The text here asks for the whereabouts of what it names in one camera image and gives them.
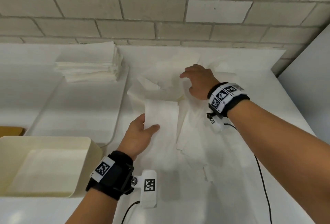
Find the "qr code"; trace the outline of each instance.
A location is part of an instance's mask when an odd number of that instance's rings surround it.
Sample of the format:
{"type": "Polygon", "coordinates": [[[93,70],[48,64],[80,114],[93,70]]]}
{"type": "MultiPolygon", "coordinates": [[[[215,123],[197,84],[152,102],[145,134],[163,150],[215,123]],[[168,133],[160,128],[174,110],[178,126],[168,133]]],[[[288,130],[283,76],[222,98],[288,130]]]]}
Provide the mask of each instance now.
{"type": "Polygon", "coordinates": [[[220,104],[220,102],[219,102],[216,98],[214,98],[213,101],[212,101],[212,103],[211,103],[211,105],[212,105],[215,109],[218,108],[219,104],[220,104]]]}
{"type": "Polygon", "coordinates": [[[239,85],[237,85],[237,84],[235,84],[235,85],[233,85],[236,89],[239,89],[239,90],[244,90],[241,86],[239,86],[239,85]]]}
{"type": "Polygon", "coordinates": [[[220,101],[223,101],[227,96],[228,96],[228,93],[225,92],[224,90],[221,90],[221,91],[217,94],[217,98],[219,98],[220,101]]]}
{"type": "Polygon", "coordinates": [[[237,91],[237,89],[235,89],[233,86],[228,86],[225,88],[226,91],[228,91],[229,93],[233,93],[234,91],[237,91]]]}
{"type": "Polygon", "coordinates": [[[99,166],[95,169],[95,171],[100,174],[101,176],[104,176],[104,174],[109,170],[110,166],[106,164],[105,162],[101,162],[99,166]]]}
{"type": "Polygon", "coordinates": [[[155,179],[145,179],[145,191],[155,191],[155,179]]]}

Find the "cable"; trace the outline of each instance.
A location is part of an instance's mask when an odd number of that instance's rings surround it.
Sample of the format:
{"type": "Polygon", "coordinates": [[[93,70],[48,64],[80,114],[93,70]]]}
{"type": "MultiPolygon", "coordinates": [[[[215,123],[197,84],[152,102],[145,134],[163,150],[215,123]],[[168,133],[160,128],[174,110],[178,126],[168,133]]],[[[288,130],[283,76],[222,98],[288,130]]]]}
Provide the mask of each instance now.
{"type": "Polygon", "coordinates": [[[134,202],[132,205],[129,206],[129,208],[126,210],[126,213],[125,213],[125,215],[124,215],[124,218],[123,218],[122,224],[124,223],[125,217],[126,217],[128,211],[131,209],[131,207],[133,207],[134,205],[139,204],[139,203],[140,203],[140,201],[137,201],[137,202],[134,202]]]}
{"type": "MultiPolygon", "coordinates": [[[[224,125],[229,125],[229,126],[232,126],[234,129],[237,130],[237,128],[229,123],[224,123],[224,125]]],[[[265,196],[266,196],[266,199],[267,199],[267,203],[268,203],[268,209],[269,209],[269,220],[270,220],[270,224],[273,224],[273,221],[272,221],[272,211],[270,209],[270,202],[269,202],[269,199],[268,199],[268,195],[267,195],[267,191],[266,191],[266,186],[265,186],[265,181],[264,181],[264,177],[262,176],[262,172],[261,172],[261,168],[260,168],[260,164],[259,164],[259,161],[258,161],[258,158],[256,156],[254,156],[255,160],[257,161],[257,164],[258,164],[258,168],[259,168],[259,172],[260,172],[260,176],[261,176],[261,180],[262,180],[262,185],[264,187],[264,191],[265,191],[265,196]]]]}

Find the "brown object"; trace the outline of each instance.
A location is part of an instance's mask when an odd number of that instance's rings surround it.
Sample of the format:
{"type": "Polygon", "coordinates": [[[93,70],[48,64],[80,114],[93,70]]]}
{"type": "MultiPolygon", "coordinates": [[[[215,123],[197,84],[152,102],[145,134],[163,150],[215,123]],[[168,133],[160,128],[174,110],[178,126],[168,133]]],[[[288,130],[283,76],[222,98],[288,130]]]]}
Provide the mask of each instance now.
{"type": "Polygon", "coordinates": [[[24,133],[25,129],[21,127],[0,126],[0,138],[3,136],[22,136],[24,133]]]}

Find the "person's left hand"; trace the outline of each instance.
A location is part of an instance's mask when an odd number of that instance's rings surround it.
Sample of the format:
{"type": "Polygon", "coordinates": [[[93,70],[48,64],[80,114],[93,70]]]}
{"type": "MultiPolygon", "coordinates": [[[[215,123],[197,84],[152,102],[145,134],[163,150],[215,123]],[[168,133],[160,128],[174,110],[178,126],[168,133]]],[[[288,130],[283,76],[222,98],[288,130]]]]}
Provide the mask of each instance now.
{"type": "Polygon", "coordinates": [[[133,161],[136,156],[141,154],[149,145],[151,137],[159,130],[159,125],[153,125],[144,129],[145,115],[142,114],[129,125],[126,134],[119,144],[118,151],[129,155],[133,161]]]}

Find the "hand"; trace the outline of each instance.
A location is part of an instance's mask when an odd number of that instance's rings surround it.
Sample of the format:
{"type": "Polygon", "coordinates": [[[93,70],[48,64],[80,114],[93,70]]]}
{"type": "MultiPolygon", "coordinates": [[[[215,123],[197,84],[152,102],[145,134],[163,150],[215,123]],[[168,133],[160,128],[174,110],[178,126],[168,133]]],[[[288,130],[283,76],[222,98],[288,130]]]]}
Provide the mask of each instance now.
{"type": "Polygon", "coordinates": [[[220,83],[213,75],[210,69],[194,64],[184,69],[180,78],[187,77],[190,79],[192,86],[189,89],[190,94],[199,100],[207,100],[207,94],[213,86],[220,83]]]}
{"type": "Polygon", "coordinates": [[[145,115],[142,114],[129,125],[126,134],[119,144],[118,151],[129,155],[133,161],[136,156],[141,154],[149,145],[151,137],[159,130],[159,125],[153,125],[144,129],[145,115]]]}

